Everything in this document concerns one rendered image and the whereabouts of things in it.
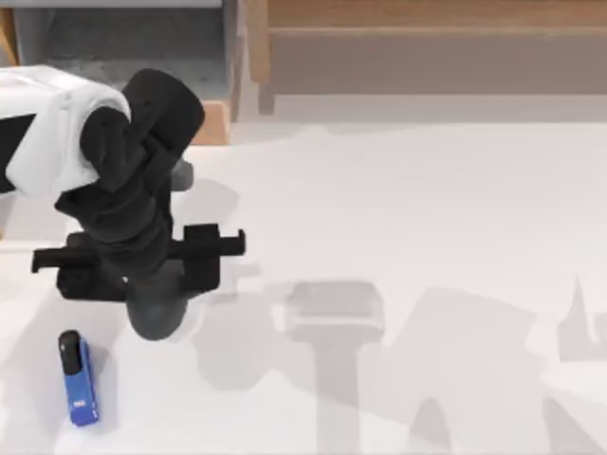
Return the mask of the blue and black stapler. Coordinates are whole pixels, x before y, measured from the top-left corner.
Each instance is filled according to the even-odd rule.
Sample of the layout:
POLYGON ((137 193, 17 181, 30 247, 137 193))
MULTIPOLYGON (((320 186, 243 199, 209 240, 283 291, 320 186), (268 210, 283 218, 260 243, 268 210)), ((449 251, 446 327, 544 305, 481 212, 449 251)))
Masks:
POLYGON ((69 419, 86 427, 100 419, 95 377, 89 345, 77 330, 63 331, 58 338, 69 419))

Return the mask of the pale wooden drawer front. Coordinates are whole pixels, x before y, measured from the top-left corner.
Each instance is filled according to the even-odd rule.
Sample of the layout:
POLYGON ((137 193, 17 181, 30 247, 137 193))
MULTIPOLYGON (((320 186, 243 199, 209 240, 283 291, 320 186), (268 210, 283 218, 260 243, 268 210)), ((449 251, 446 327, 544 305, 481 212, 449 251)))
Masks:
POLYGON ((230 144, 231 103, 229 100, 203 100, 205 120, 191 144, 225 146, 230 144))

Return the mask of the grey pierced drawer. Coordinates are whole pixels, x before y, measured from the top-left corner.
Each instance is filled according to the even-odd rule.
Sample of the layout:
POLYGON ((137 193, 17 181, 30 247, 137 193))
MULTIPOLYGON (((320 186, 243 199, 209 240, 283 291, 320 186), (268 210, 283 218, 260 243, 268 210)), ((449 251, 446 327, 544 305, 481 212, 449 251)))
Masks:
POLYGON ((123 86, 141 68, 167 72, 202 100, 233 83, 239 0, 0 0, 21 64, 49 64, 123 86))

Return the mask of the wooden cupboard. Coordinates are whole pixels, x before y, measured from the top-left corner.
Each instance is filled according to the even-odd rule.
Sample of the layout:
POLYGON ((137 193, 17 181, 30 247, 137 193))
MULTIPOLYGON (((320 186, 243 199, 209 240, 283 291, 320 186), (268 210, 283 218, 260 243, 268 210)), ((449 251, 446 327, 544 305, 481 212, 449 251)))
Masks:
POLYGON ((288 95, 607 95, 607 0, 239 0, 234 57, 231 108, 243 73, 288 95))

